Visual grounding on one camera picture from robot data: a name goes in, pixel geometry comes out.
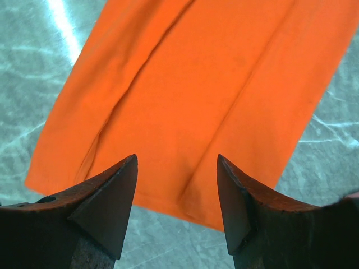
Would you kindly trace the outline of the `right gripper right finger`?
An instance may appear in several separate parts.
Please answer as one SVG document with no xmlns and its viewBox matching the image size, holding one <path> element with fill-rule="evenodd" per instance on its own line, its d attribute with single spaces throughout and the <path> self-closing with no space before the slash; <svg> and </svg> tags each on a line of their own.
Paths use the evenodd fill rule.
<svg viewBox="0 0 359 269">
<path fill-rule="evenodd" d="M 357 268 L 358 194 L 317 207 L 249 177 L 222 155 L 217 186 L 235 268 Z"/>
</svg>

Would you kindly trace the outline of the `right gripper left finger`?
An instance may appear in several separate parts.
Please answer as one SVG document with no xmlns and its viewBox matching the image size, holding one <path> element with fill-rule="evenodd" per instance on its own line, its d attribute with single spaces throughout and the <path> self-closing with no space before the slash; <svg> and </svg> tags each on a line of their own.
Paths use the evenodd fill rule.
<svg viewBox="0 0 359 269">
<path fill-rule="evenodd" d="M 99 175 L 34 203 L 1 207 L 2 268 L 113 268 L 136 189 L 130 155 Z"/>
</svg>

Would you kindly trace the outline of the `orange t shirt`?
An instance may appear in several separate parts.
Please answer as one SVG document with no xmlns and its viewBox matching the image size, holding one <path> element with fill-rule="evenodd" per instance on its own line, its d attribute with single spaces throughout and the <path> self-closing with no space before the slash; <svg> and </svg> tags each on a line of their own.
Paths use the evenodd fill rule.
<svg viewBox="0 0 359 269">
<path fill-rule="evenodd" d="M 357 1 L 108 1 L 25 185 L 136 154 L 136 206 L 223 230 L 217 156 L 274 187 L 357 26 Z"/>
</svg>

